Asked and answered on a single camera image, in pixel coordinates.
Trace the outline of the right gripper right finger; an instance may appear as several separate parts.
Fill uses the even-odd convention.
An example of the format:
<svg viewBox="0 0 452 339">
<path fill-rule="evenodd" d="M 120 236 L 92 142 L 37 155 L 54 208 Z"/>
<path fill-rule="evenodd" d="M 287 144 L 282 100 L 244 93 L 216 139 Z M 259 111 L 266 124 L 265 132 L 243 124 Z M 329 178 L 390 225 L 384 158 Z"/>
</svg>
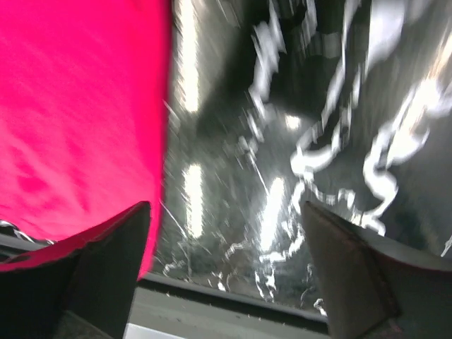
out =
<svg viewBox="0 0 452 339">
<path fill-rule="evenodd" d="M 451 261 L 306 202 L 302 226 L 332 338 L 450 338 Z"/>
</svg>

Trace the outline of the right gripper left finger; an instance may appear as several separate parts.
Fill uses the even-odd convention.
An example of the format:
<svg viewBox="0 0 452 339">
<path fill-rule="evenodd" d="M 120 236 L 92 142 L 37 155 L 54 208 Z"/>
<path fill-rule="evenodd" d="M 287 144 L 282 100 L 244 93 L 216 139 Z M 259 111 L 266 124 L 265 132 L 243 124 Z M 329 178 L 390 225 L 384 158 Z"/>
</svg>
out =
<svg viewBox="0 0 452 339">
<path fill-rule="evenodd" d="M 2 338 L 122 338 L 150 226 L 139 202 L 1 262 Z"/>
</svg>

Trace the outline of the crimson t shirt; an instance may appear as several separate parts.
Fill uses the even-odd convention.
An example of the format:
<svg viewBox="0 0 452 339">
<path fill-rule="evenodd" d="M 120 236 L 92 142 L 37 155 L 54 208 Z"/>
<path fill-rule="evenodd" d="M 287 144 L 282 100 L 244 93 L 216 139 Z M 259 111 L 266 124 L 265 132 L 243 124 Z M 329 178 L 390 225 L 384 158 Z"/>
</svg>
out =
<svg viewBox="0 0 452 339">
<path fill-rule="evenodd" d="M 147 201 L 161 216 L 168 1 L 1 2 L 1 231 L 52 244 Z"/>
</svg>

